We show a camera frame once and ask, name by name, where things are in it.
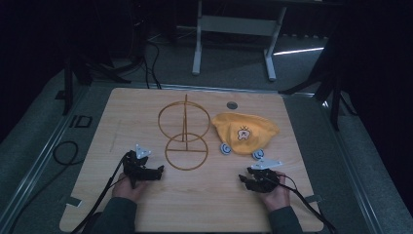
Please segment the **person's left hand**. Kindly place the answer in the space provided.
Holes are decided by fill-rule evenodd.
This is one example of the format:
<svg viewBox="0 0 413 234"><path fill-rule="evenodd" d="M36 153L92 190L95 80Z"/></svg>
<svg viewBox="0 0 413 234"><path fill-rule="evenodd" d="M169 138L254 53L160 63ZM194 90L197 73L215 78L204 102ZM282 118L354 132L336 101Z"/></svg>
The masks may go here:
<svg viewBox="0 0 413 234"><path fill-rule="evenodd" d="M112 196L128 199L137 203L147 185L147 181L139 181L135 187L132 187L131 180L125 174L120 174L117 183L112 189Z"/></svg>

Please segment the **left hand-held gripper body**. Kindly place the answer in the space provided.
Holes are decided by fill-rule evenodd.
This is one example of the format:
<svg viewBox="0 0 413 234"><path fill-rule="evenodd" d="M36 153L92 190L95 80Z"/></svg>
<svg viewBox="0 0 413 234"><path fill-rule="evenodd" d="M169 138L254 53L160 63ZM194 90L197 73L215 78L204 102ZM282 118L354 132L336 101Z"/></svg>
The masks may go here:
<svg viewBox="0 0 413 234"><path fill-rule="evenodd" d="M139 144L135 146L135 150L130 150L125 154L123 159L124 174L130 179L132 189L135 189L138 181L158 179L158 170L146 167L150 155L151 151Z"/></svg>

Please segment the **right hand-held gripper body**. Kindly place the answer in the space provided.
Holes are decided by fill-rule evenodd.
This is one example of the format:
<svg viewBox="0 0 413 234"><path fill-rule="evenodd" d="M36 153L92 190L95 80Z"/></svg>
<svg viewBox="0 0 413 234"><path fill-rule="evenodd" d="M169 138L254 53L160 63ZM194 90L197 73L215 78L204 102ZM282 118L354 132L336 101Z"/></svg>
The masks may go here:
<svg viewBox="0 0 413 234"><path fill-rule="evenodd" d="M257 170L257 174L253 177L256 181L255 189L252 191L259 193L269 193L273 191L279 184L278 175L272 171L272 168L281 166L282 162L279 160L262 158L255 164L250 166Z"/></svg>

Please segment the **person's right hand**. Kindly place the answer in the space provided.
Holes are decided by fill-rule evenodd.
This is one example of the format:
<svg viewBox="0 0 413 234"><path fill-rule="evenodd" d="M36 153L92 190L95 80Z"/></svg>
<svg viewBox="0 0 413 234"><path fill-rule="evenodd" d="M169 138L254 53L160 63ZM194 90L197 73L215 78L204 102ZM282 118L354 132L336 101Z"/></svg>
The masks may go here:
<svg viewBox="0 0 413 234"><path fill-rule="evenodd" d="M280 185L270 193L261 193L260 200L269 212L280 210L290 206L290 194L287 188L282 187L285 184L285 174L277 172L279 175Z"/></svg>

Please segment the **black tripod stand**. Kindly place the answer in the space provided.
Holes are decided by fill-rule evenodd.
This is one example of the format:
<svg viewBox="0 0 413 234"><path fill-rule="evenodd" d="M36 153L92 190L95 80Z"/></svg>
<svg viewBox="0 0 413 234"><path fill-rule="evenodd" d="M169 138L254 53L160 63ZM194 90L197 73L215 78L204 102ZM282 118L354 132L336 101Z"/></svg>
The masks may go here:
<svg viewBox="0 0 413 234"><path fill-rule="evenodd" d="M349 63L349 44L338 32L330 35L308 78L292 88L280 91L282 95L293 95L319 83L314 94L317 101L326 101L332 96L329 121L335 131L339 130L338 116L345 71Z"/></svg>
<svg viewBox="0 0 413 234"><path fill-rule="evenodd" d="M90 70L96 70L104 77L116 83L129 84L130 81L116 75L113 71L105 68L103 65L95 62L92 58L82 53L69 40L66 29L60 27L56 31L58 36L59 47L64 55L64 89L57 94L57 97L64 100L63 116L66 116L74 104L73 96L73 76L76 76L81 85L90 85L92 76Z"/></svg>

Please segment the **black rectangular floor frame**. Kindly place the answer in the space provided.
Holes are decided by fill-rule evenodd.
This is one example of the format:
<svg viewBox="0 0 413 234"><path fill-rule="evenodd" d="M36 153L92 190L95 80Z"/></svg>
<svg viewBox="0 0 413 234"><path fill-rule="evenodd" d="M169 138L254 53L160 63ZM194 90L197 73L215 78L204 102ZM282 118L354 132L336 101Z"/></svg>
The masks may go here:
<svg viewBox="0 0 413 234"><path fill-rule="evenodd" d="M70 128L89 128L93 122L92 116L75 115L70 124Z"/></svg>

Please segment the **white metal desk frame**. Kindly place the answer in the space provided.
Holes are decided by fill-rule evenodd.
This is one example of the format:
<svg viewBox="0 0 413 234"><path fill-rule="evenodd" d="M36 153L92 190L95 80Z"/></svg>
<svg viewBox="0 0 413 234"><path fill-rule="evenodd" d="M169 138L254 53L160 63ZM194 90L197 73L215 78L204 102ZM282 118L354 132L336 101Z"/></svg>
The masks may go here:
<svg viewBox="0 0 413 234"><path fill-rule="evenodd" d="M271 38L269 47L263 51L263 58L267 70L268 79L277 79L276 69L273 62L274 49L282 29L282 23L287 8L281 7L276 20L269 19L243 19L222 16L211 16L203 13L203 0L198 0L197 6L197 26L196 26L196 47L193 58L192 74L201 73L202 63L202 33L218 32L233 33L254 36L267 36Z"/></svg>

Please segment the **yellow hat with cartoon print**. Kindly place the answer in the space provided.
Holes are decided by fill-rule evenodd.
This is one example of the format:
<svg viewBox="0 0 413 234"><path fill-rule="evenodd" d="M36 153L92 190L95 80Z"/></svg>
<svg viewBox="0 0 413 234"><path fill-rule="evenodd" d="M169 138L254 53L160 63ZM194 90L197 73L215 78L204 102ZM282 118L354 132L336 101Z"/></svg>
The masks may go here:
<svg viewBox="0 0 413 234"><path fill-rule="evenodd" d="M234 152L250 155L255 160L264 157L264 147L280 132L272 121L242 113L219 113L211 120L222 143L220 150L224 155Z"/></svg>

